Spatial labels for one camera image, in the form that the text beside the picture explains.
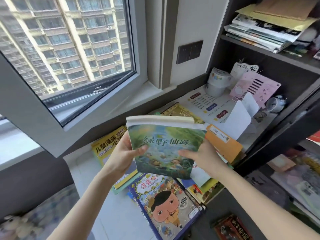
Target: gray wall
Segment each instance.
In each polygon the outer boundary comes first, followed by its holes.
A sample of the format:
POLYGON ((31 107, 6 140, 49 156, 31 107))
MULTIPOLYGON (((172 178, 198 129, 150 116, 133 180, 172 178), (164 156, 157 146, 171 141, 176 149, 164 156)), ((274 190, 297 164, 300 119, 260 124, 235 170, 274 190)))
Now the gray wall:
POLYGON ((46 151, 0 171, 0 222, 6 215, 35 208, 70 184, 66 162, 46 151))

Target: hand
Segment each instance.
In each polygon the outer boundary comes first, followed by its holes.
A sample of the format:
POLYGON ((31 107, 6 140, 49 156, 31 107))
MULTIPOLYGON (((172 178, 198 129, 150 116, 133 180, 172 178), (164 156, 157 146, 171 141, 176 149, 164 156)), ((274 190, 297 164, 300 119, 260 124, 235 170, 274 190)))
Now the hand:
POLYGON ((144 154, 147 149, 148 146, 143 145, 132 150, 129 133, 126 131, 103 166, 101 173, 104 176, 112 174, 114 182, 118 181, 130 167, 133 158, 144 154))
POLYGON ((198 167, 206 171, 210 177, 219 180, 223 172, 229 169, 224 161, 217 154, 216 149, 207 140, 204 139, 197 152, 188 150, 179 150, 179 155, 182 157, 194 160, 198 167))

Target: right hand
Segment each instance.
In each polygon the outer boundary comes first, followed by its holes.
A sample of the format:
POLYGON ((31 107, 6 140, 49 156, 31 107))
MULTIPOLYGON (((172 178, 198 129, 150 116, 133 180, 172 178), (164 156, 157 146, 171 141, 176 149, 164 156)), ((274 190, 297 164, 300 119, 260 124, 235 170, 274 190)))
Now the right hand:
POLYGON ((210 177, 219 180, 224 172, 230 169, 219 157, 216 149, 207 140, 204 139, 197 152, 189 150, 179 150, 178 154, 182 157, 194 160, 198 167, 206 171, 210 177))

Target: left hand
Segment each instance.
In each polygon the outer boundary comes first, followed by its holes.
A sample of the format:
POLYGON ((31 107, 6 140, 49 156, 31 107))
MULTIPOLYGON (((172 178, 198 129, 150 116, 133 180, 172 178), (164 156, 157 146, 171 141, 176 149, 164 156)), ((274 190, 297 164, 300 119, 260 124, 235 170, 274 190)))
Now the left hand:
POLYGON ((126 131, 103 166, 101 173, 104 176, 111 173, 114 176, 114 182, 118 181, 130 167, 133 158, 143 155, 147 149, 148 146, 143 145, 132 150, 129 132, 126 131))

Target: building facade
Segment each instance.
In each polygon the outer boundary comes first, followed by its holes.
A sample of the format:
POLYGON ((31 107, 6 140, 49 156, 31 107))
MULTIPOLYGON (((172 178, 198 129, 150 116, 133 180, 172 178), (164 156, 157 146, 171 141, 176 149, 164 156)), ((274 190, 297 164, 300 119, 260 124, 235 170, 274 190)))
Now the building facade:
POLYGON ((122 0, 0 0, 0 50, 40 97, 131 69, 122 0))

